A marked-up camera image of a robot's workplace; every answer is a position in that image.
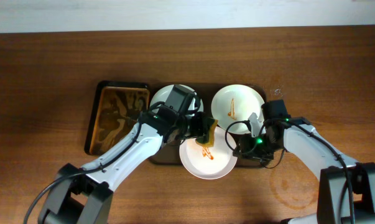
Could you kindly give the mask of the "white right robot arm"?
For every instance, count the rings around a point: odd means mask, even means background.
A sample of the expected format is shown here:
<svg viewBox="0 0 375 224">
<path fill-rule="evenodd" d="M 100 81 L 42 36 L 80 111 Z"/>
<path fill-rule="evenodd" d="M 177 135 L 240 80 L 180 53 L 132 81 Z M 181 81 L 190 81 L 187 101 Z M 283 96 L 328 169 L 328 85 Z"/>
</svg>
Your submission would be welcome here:
<svg viewBox="0 0 375 224">
<path fill-rule="evenodd" d="M 288 114 L 283 100 L 261 106 L 264 121 L 253 113 L 249 130 L 231 147 L 241 159 L 271 161 L 276 151 L 300 159 L 319 181 L 317 211 L 284 223 L 375 223 L 375 163 L 361 163 L 321 137 L 304 117 Z"/>
</svg>

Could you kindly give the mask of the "white plate front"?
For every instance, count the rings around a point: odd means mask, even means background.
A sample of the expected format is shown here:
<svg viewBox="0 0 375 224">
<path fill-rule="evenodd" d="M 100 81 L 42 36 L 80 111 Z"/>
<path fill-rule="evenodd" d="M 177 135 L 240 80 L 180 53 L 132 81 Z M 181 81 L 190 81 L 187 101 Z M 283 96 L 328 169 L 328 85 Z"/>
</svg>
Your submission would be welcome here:
<svg viewBox="0 0 375 224">
<path fill-rule="evenodd" d="M 184 168 L 195 177 L 213 180 L 227 175 L 236 165 L 237 157 L 225 141 L 225 130 L 215 129 L 213 147 L 199 146 L 195 139 L 188 139 L 181 153 Z"/>
</svg>

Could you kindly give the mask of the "white plate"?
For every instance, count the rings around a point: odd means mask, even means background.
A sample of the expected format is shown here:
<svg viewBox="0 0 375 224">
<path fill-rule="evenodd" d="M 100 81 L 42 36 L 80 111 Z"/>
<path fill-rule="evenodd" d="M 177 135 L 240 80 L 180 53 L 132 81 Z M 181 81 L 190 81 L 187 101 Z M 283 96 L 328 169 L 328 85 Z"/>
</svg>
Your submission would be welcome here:
<svg viewBox="0 0 375 224">
<path fill-rule="evenodd" d="M 261 127 L 264 122 L 261 110 L 263 104 L 264 99 L 253 88 L 238 84 L 228 85 L 214 95 L 211 113 L 222 129 L 235 121 L 248 120 L 253 113 L 256 114 Z"/>
<path fill-rule="evenodd" d="M 186 85 L 167 85 L 157 91 L 150 103 L 149 113 L 154 118 L 177 119 L 203 112 L 203 101 L 196 91 Z"/>
<path fill-rule="evenodd" d="M 227 175 L 236 165 L 237 157 L 225 141 L 225 130 L 215 129 L 213 147 L 199 146 L 195 139 L 188 139 L 181 153 L 184 168 L 195 177 L 213 180 Z"/>
</svg>

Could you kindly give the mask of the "green yellow sponge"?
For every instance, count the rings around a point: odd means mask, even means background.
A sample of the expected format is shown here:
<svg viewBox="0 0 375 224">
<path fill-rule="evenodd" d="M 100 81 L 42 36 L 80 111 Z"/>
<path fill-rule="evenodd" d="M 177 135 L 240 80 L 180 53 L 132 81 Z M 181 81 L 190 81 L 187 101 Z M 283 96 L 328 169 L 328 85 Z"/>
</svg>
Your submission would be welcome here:
<svg viewBox="0 0 375 224">
<path fill-rule="evenodd" d="M 213 147 L 215 144 L 215 129 L 218 120 L 210 117 L 203 119 L 203 135 L 195 139 L 195 142 L 202 147 Z"/>
</svg>

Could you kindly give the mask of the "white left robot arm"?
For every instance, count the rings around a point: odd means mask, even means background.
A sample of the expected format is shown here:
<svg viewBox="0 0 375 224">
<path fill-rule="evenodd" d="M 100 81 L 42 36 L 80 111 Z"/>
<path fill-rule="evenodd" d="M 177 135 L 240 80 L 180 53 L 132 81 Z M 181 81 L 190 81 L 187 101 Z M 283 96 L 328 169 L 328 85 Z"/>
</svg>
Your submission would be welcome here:
<svg viewBox="0 0 375 224">
<path fill-rule="evenodd" d="M 201 111 L 200 97 L 174 85 L 164 101 L 141 112 L 131 131 L 99 158 L 77 168 L 63 166 L 39 193 L 47 194 L 38 223 L 107 223 L 113 194 L 143 161 L 166 144 L 196 138 L 214 144 L 217 121 Z"/>
</svg>

